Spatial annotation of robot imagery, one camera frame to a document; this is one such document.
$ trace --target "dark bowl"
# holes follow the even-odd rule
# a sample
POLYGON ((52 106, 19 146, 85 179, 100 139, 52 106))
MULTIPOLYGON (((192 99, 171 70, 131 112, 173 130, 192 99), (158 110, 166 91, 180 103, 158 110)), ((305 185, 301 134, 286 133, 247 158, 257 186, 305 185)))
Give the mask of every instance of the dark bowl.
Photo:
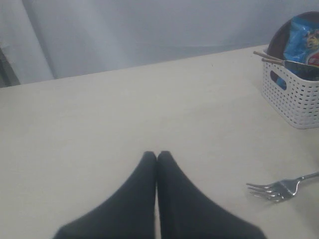
MULTIPOLYGON (((298 15, 298 17, 319 23, 318 11, 305 12, 298 15)), ((269 43, 267 50, 268 55, 284 59, 284 51, 290 34, 290 25, 291 19, 287 21, 284 25, 282 25, 282 27, 280 27, 279 30, 276 32, 273 39, 269 43)))

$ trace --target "blue snack bag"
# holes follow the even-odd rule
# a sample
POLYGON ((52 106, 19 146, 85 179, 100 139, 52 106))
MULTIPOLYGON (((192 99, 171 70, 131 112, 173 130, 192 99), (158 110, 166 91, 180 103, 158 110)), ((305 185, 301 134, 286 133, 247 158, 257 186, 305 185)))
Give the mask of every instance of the blue snack bag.
MULTIPOLYGON (((284 59, 319 66, 319 23, 296 16, 292 19, 284 59)), ((280 77, 276 83, 284 90, 287 88, 286 82, 280 77)))

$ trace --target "perforated basket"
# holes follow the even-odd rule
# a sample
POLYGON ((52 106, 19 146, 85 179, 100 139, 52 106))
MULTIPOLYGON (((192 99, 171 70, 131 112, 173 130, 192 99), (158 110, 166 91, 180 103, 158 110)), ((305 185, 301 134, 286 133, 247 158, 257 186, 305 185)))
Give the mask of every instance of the perforated basket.
POLYGON ((319 82, 306 81, 285 67, 264 62, 262 95, 295 128, 319 127, 319 82), (282 89, 277 76, 287 85, 282 89))

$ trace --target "white table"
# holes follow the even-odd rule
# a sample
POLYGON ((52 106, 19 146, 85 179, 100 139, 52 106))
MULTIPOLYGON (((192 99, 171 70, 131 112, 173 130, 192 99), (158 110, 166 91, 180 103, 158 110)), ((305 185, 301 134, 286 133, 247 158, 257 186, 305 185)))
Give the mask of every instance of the white table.
POLYGON ((245 186, 319 171, 319 129, 294 129, 260 94, 252 52, 263 48, 0 89, 0 238, 52 238, 112 195, 143 151, 170 150, 269 239, 317 239, 319 183, 281 204, 245 186))

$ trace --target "fork handle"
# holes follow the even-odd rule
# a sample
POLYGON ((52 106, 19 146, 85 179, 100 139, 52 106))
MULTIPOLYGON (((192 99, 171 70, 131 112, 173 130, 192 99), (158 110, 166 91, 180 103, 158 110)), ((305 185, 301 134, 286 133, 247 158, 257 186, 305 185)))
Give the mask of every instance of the fork handle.
POLYGON ((311 179, 311 178, 316 178, 316 177, 319 177, 319 172, 317 173, 312 173, 312 174, 308 174, 308 175, 305 175, 305 176, 301 176, 300 178, 298 178, 300 181, 304 181, 304 180, 307 180, 307 179, 311 179))

